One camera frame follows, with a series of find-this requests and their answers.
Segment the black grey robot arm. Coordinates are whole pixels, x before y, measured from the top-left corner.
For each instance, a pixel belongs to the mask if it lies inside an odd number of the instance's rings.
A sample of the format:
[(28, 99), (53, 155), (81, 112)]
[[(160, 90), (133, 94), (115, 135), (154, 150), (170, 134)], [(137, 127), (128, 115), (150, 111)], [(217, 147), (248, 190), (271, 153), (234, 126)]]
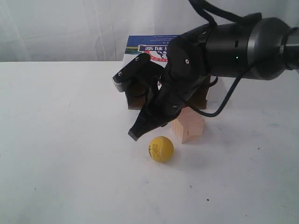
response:
[(145, 86), (145, 102), (128, 132), (134, 140), (176, 119), (208, 76), (234, 78), (215, 112), (199, 111), (200, 115), (215, 117), (241, 79), (272, 80), (285, 70), (298, 69), (299, 29), (278, 18), (247, 26), (202, 25), (173, 38), (167, 46), (167, 58), (163, 67), (141, 53), (113, 76), (119, 92), (136, 83)]

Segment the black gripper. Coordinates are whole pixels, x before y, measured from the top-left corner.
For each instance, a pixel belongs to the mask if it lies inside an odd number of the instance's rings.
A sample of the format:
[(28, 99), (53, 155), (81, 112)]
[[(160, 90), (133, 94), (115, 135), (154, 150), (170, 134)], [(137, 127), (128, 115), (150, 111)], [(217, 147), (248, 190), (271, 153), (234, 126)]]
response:
[(128, 135), (137, 141), (144, 134), (163, 127), (180, 114), (184, 100), (189, 100), (202, 85), (210, 82), (206, 42), (213, 28), (202, 25), (173, 38), (167, 49), (168, 63), (154, 63), (141, 53), (117, 72), (112, 80), (124, 92), (128, 109), (140, 110)]

